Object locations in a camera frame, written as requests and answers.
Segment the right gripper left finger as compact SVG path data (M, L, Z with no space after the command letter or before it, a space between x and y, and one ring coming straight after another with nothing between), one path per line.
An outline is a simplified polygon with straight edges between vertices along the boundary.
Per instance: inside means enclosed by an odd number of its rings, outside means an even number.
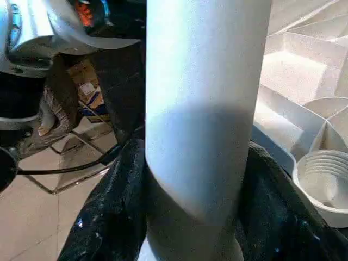
M59 260L137 260L146 235L145 143L130 139L77 215Z

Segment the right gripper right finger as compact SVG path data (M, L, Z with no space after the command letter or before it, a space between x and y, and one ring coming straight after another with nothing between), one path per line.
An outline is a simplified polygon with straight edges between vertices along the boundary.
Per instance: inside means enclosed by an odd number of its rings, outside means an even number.
M347 260L347 237L330 228L267 151L249 143L238 209L245 260Z

